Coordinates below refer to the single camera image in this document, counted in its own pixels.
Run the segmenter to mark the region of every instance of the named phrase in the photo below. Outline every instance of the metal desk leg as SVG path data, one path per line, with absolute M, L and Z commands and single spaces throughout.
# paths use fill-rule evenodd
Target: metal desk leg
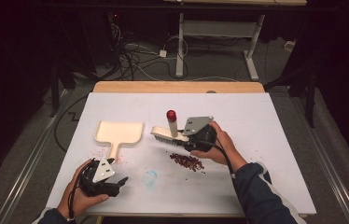
M 244 51 L 244 59 L 246 60 L 247 68 L 249 70 L 250 77 L 253 81 L 258 81 L 258 75 L 256 71 L 256 66 L 253 63 L 253 52 L 256 47 L 259 32 L 261 31 L 262 23 L 264 22 L 265 15 L 260 15 L 258 17 L 258 22 L 256 24 L 256 28 L 253 33 L 253 37 L 251 39 L 251 46 L 249 50 Z
M 178 25 L 178 50 L 177 50 L 177 62 L 175 66 L 175 75 L 177 77 L 183 76 L 183 36 L 184 36 L 184 13 L 180 13 L 180 21 Z

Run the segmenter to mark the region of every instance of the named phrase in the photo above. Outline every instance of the person's left hand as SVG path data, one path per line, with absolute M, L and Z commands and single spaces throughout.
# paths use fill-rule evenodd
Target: person's left hand
M 67 185 L 66 189 L 64 190 L 62 200 L 59 203 L 57 209 L 62 214 L 62 216 L 66 219 L 69 218 L 69 207 L 68 207 L 69 195 L 73 190 L 73 186 L 75 185 L 79 172 L 82 170 L 84 166 L 86 166 L 90 162 L 91 162 L 91 159 L 85 161 L 82 165 L 80 165 L 77 168 L 75 174 L 73 175 L 72 181 L 70 181 L 70 183 Z M 75 213 L 75 217 L 82 215 L 89 207 L 94 206 L 98 203 L 102 203 L 107 200 L 108 200 L 107 194 L 88 197 L 81 190 L 81 188 L 76 188 L 75 198 L 73 201 L 73 211 Z

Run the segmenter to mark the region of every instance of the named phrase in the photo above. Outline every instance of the red cap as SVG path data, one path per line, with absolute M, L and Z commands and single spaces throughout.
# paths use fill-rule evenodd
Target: red cap
M 166 112 L 166 118 L 170 122 L 175 122 L 177 120 L 177 117 L 175 116 L 175 111 L 174 110 L 168 110 L 168 112 Z

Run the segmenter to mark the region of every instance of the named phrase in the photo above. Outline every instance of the dark sleeve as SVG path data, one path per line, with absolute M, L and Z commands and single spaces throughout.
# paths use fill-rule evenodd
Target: dark sleeve
M 46 208 L 33 224 L 68 224 L 66 218 L 56 208 Z
M 248 223 L 305 223 L 294 206 L 272 186 L 263 164 L 241 167 L 235 173 L 234 187 Z

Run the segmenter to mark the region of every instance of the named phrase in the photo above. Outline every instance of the beige dustpan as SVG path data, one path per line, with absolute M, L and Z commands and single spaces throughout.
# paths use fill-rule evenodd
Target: beige dustpan
M 100 121 L 95 133 L 95 139 L 101 143 L 110 143 L 108 159 L 117 158 L 117 152 L 122 145 L 135 145 L 141 137 L 143 123 Z

